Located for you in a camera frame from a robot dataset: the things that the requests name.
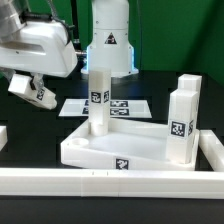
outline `tall white cylinder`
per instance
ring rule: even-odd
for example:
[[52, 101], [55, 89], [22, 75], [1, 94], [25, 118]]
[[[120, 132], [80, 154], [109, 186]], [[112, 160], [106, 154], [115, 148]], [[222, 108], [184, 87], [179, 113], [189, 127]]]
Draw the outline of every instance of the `tall white cylinder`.
[[94, 68], [89, 72], [89, 122], [91, 134], [108, 133], [110, 119], [111, 74], [106, 68]]

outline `white platform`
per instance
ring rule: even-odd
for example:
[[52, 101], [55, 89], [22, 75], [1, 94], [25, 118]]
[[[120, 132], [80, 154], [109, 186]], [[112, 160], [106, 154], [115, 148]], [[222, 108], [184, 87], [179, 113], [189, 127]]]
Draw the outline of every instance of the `white platform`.
[[[63, 164], [90, 169], [191, 170], [195, 169], [199, 131], [188, 164], [166, 160], [167, 125], [110, 119], [109, 134], [90, 135], [88, 120], [61, 143]], [[77, 144], [77, 139], [89, 144]], [[120, 167], [118, 162], [128, 163]]]
[[8, 141], [8, 138], [7, 138], [6, 127], [0, 126], [0, 151], [3, 149], [7, 141]]
[[[111, 106], [112, 109], [111, 117], [152, 118], [146, 100], [112, 100], [112, 102], [115, 103], [116, 101], [119, 101], [119, 103], [117, 104], [117, 106]], [[122, 101], [128, 102], [128, 106], [122, 106], [121, 104]], [[83, 113], [84, 108], [88, 108], [88, 104], [86, 102], [87, 99], [66, 99], [59, 116], [88, 117], [88, 113]]]

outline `black background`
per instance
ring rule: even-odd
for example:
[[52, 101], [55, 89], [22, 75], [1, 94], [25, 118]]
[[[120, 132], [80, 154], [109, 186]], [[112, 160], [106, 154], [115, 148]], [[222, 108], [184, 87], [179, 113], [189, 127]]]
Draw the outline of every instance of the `black background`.
[[[112, 99], [147, 100], [152, 119], [167, 123], [169, 95], [177, 88], [176, 72], [143, 71], [137, 80], [112, 85]], [[198, 129], [211, 129], [224, 143], [224, 87], [203, 76]], [[65, 99], [88, 98], [88, 82], [79, 73], [67, 79], [45, 78], [56, 93], [52, 111], [36, 108], [7, 91], [0, 80], [0, 125], [8, 143], [0, 152], [0, 167], [71, 169], [60, 162], [60, 143], [86, 118], [59, 118]], [[199, 149], [197, 170], [211, 171]], [[0, 223], [222, 223], [223, 200], [156, 198], [77, 198], [0, 196]]]

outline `sticker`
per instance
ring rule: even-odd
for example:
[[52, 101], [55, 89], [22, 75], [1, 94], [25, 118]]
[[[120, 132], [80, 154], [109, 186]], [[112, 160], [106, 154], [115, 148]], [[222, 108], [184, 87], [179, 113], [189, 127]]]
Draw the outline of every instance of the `sticker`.
[[117, 44], [113, 33], [110, 33], [109, 37], [107, 38], [105, 44]]
[[186, 124], [172, 121], [171, 135], [185, 137]]
[[43, 98], [44, 98], [44, 93], [45, 93], [45, 90], [44, 89], [39, 90], [37, 92], [37, 99], [42, 101]]
[[129, 109], [110, 109], [110, 115], [111, 116], [130, 116]]
[[86, 102], [85, 102], [85, 106], [89, 106], [89, 100], [86, 100]]
[[192, 134], [193, 128], [194, 128], [194, 121], [191, 121], [191, 123], [189, 124], [188, 136]]
[[125, 159], [116, 158], [116, 169], [117, 170], [128, 170], [129, 169], [129, 161]]
[[88, 107], [84, 107], [83, 108], [83, 111], [82, 111], [82, 114], [89, 114], [89, 108]]
[[110, 92], [107, 91], [104, 93], [104, 103], [108, 102], [110, 100]]
[[101, 103], [101, 93], [91, 92], [92, 103]]
[[124, 100], [112, 100], [110, 102], [111, 107], [128, 107], [128, 101]]

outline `warning label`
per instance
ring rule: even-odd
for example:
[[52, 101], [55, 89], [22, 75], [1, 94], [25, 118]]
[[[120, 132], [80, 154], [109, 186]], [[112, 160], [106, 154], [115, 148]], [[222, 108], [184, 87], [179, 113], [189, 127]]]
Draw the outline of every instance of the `warning label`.
[[114, 37], [113, 33], [111, 33], [109, 35], [109, 37], [107, 38], [105, 44], [117, 44], [117, 41], [115, 40], [115, 37]]

